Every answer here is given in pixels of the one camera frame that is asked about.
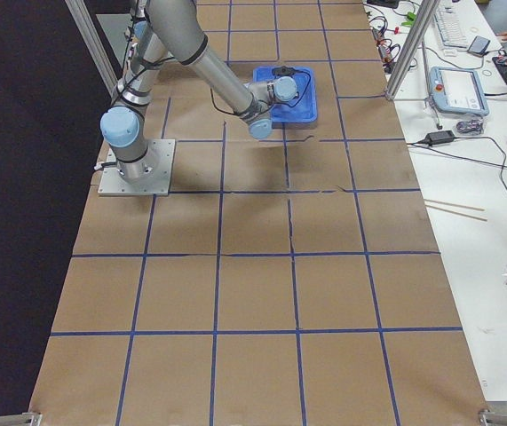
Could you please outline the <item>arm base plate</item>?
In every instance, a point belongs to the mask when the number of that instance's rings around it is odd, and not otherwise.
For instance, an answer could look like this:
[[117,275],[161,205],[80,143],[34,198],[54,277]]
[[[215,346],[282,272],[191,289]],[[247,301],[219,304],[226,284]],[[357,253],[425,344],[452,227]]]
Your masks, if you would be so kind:
[[100,196],[168,196],[175,157],[174,139],[148,139],[146,156],[134,163],[119,162],[108,148],[100,172]]

